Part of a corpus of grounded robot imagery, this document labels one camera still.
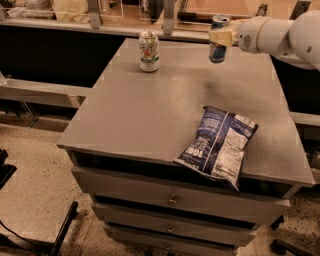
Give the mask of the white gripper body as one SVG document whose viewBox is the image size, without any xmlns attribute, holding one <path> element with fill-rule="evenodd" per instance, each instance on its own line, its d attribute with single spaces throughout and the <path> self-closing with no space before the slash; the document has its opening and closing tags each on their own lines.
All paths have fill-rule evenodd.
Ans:
<svg viewBox="0 0 320 256">
<path fill-rule="evenodd" d="M 238 47 L 249 53 L 266 53 L 266 48 L 262 44 L 265 33 L 263 28 L 269 21 L 268 17 L 256 16 L 243 21 L 236 29 Z"/>
</svg>

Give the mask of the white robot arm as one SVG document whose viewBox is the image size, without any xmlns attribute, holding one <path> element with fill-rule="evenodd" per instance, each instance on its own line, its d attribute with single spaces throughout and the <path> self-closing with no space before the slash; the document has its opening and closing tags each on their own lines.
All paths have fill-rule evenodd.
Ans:
<svg viewBox="0 0 320 256">
<path fill-rule="evenodd" d="M 253 54 L 269 54 L 287 64 L 320 71 L 320 11 L 312 10 L 295 20 L 256 16 L 232 21 L 209 32 L 209 40 L 237 46 Z"/>
</svg>

